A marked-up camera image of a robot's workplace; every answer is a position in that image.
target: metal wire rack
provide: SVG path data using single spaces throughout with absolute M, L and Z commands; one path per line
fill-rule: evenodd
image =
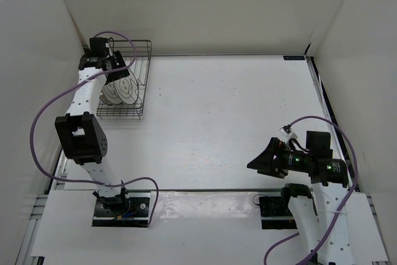
M 151 61 L 151 41 L 150 40 L 132 40 L 135 45 L 137 58 L 130 67 L 130 73 L 136 83 L 135 90 L 136 99 L 133 104 L 116 104 L 108 105 L 99 101 L 97 108 L 97 116 L 100 118 L 126 117 L 133 119 L 141 119 L 143 116 L 143 108 L 145 106 L 146 87 L 148 84 L 150 61 Z M 119 50 L 124 57 L 126 65 L 128 65 L 133 56 L 131 45 L 124 40 L 114 40 L 111 45 L 115 51 Z

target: wall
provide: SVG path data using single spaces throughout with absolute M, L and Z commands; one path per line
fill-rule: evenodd
M 315 60 L 397 264 L 396 20 L 397 0 L 346 0 Z
M 149 38 L 155 53 L 300 53 L 343 0 L 65 0 L 84 38 Z
M 35 195 L 48 185 L 30 155 L 30 124 L 76 80 L 82 50 L 63 0 L 0 0 L 0 12 L 0 263 L 14 264 Z M 36 148 L 48 171 L 59 153 L 54 118 L 67 102 L 50 108 L 37 127 Z

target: white table surface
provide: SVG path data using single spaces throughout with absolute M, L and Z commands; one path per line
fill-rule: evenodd
M 260 265 L 272 244 L 297 231 L 262 230 L 254 194 L 162 192 L 149 228 L 112 228 L 91 226 L 91 191 L 51 191 L 32 256 L 44 256 L 45 265 Z M 347 211 L 356 264 L 386 261 L 365 194 L 354 194 Z M 268 264 L 304 256 L 296 237 L 274 249 Z
M 304 115 L 324 116 L 306 61 L 282 56 L 153 57 L 142 120 L 102 120 L 107 158 L 120 179 L 151 176 L 163 190 L 262 189 L 310 183 L 259 175 L 246 165 L 279 128 Z M 319 120 L 293 128 L 328 131 Z M 68 177 L 89 179 L 71 162 Z M 66 183 L 65 189 L 93 185 Z M 129 189 L 153 189 L 136 182 Z

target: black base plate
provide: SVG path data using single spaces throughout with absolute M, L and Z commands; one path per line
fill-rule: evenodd
M 130 208 L 134 212 L 133 217 L 117 218 L 112 211 L 103 208 L 97 200 L 92 218 L 93 227 L 137 227 L 146 228 L 148 226 L 149 216 L 149 197 L 129 197 Z
M 296 229 L 297 224 L 291 211 L 282 204 L 279 197 L 260 197 L 261 220 L 263 230 Z

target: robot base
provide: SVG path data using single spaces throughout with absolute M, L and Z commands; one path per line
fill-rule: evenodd
M 92 226 L 147 228 L 150 194 L 147 197 L 128 197 L 127 200 L 130 203 L 130 210 L 133 212 L 133 215 L 121 218 L 111 210 L 103 208 L 103 205 L 97 200 L 92 217 Z

